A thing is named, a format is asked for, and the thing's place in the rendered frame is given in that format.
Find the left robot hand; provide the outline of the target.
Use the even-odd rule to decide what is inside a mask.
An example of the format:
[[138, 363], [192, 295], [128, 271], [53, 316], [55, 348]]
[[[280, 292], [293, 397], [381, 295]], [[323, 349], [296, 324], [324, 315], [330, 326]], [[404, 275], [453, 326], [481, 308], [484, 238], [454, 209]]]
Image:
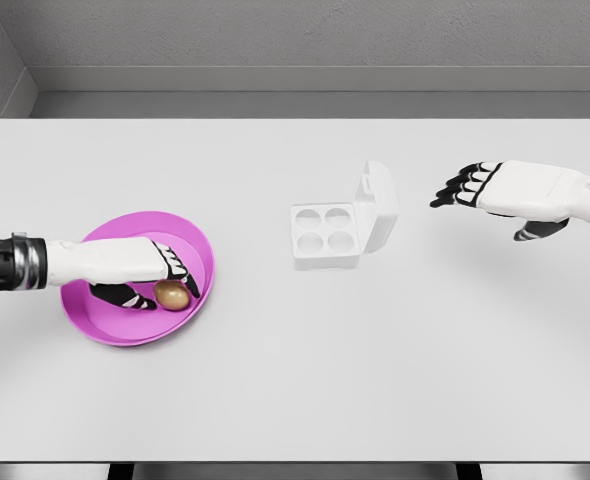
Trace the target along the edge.
[[199, 287], [179, 255], [147, 237], [102, 239], [76, 246], [84, 280], [93, 296], [123, 309], [154, 310], [157, 303], [133, 283], [179, 281], [198, 298]]

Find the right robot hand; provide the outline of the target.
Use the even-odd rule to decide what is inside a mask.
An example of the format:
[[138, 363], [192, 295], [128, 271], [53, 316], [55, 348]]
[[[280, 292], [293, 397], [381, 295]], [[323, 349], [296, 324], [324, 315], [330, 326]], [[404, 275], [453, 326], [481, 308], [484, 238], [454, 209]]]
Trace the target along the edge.
[[462, 168], [435, 194], [432, 208], [462, 205], [488, 214], [522, 218], [518, 242], [551, 236], [581, 219], [590, 223], [589, 177], [576, 170], [537, 163], [481, 162]]

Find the golden brown egg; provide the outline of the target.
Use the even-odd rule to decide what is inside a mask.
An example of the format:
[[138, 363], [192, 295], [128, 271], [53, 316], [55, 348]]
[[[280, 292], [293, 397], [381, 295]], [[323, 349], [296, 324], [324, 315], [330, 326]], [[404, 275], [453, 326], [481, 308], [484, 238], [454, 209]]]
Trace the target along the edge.
[[160, 280], [153, 287], [156, 302], [169, 311], [180, 311], [187, 308], [191, 294], [179, 280]]

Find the white egg box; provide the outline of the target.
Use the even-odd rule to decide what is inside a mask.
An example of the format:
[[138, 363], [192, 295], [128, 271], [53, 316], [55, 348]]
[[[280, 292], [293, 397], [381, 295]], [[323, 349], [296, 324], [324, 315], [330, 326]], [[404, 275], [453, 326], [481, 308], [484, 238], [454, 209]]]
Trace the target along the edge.
[[290, 208], [291, 241], [297, 270], [348, 269], [360, 257], [381, 249], [399, 216], [390, 169], [368, 161], [349, 203], [294, 204]]

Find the pink round plate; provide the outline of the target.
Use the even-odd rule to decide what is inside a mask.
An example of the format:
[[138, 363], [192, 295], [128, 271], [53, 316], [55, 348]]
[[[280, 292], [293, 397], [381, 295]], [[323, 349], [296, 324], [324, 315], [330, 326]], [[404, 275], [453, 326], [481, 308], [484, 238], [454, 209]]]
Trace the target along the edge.
[[85, 281], [60, 288], [69, 321], [92, 340], [113, 346], [135, 346], [158, 340], [189, 322], [205, 303], [214, 276], [214, 254], [204, 233], [189, 220], [166, 212], [142, 211], [109, 220], [84, 238], [148, 237], [173, 249], [193, 275], [200, 297], [181, 311], [136, 311], [110, 305], [96, 297]]

